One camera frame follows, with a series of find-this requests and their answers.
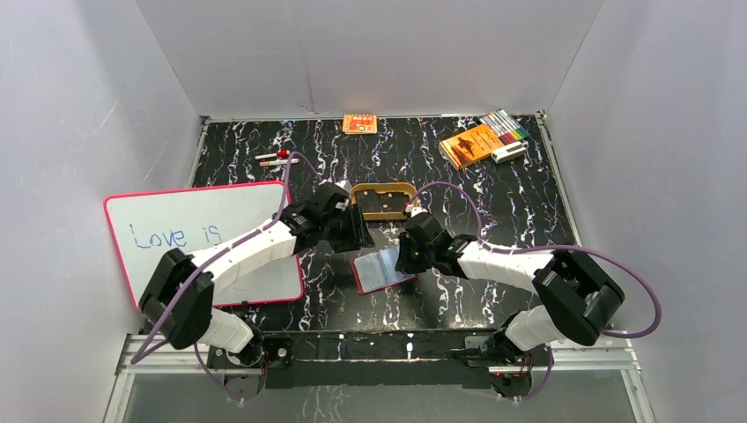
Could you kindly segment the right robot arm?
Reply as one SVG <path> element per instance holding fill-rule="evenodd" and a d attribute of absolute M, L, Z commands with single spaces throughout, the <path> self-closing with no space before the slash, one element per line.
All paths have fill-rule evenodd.
<path fill-rule="evenodd" d="M 508 365 L 520 364 L 531 349 L 569 339 L 593 345 L 625 300 L 622 289 L 585 252 L 518 253 L 484 245 L 476 236 L 451 235 L 425 209 L 408 204 L 399 235 L 396 270 L 492 280 L 538 296 L 494 333 L 488 345 Z"/>

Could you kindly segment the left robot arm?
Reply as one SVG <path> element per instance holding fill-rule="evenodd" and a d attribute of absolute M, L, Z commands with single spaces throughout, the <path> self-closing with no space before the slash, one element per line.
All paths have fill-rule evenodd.
<path fill-rule="evenodd" d="M 336 253 L 374 246 L 363 212 L 338 183 L 324 182 L 308 199 L 281 203 L 271 218 L 230 241 L 193 253 L 168 250 L 139 301 L 153 325 L 148 337 L 160 334 L 176 350 L 209 345 L 243 367 L 254 366 L 263 356 L 263 335 L 247 319 L 215 308 L 215 294 L 321 241 Z"/>

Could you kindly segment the red leather card holder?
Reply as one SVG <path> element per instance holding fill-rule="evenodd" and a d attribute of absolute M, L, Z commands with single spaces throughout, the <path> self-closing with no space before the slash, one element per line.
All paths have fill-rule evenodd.
<path fill-rule="evenodd" d="M 399 246 L 393 245 L 351 260 L 352 274 L 360 295 L 368 295 L 418 279 L 417 274 L 402 273 L 396 269 L 399 252 Z"/>

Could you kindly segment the black VIP card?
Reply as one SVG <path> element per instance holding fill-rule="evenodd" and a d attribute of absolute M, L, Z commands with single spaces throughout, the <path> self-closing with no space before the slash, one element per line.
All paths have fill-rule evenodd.
<path fill-rule="evenodd" d="M 356 194 L 356 201 L 364 213 L 402 213 L 410 197 L 404 192 L 363 190 Z"/>

